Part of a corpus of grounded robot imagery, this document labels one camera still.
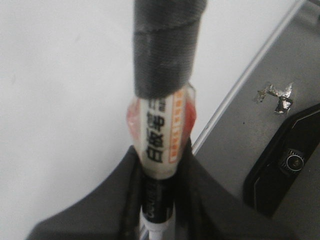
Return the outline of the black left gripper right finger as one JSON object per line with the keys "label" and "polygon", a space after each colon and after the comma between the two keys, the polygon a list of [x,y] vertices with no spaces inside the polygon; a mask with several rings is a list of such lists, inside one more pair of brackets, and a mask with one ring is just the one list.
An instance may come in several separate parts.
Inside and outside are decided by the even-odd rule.
{"label": "black left gripper right finger", "polygon": [[176,177],[175,239],[319,239],[320,178],[309,166],[320,144],[271,217],[244,202],[245,179],[272,138],[214,136],[196,154],[185,150]]}

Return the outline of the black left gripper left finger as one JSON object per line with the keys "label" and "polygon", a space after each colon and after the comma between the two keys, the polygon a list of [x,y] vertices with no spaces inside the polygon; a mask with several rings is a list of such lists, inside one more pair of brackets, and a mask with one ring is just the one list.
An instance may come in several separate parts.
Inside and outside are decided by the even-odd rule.
{"label": "black left gripper left finger", "polygon": [[31,240],[138,240],[143,173],[130,146],[119,165],[91,193],[39,222]]}

